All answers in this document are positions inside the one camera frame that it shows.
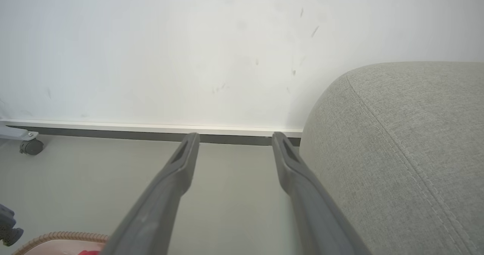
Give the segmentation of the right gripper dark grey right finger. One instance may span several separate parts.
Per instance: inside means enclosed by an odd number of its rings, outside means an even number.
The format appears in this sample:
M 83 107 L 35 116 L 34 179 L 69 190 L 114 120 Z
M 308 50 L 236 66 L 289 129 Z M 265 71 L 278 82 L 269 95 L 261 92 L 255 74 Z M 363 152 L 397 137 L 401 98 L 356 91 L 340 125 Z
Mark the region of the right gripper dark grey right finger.
M 282 132 L 272 136 L 280 186 L 289 196 L 305 255 L 369 255 L 370 251 Z

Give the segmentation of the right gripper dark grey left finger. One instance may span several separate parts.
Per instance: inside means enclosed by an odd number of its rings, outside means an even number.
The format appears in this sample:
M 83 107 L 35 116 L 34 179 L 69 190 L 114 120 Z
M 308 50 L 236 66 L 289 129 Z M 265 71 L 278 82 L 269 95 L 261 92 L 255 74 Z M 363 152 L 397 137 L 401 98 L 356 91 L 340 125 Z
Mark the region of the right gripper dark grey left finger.
M 195 172 L 200 136 L 189 133 L 111 235 L 102 255 L 166 255 L 181 197 Z

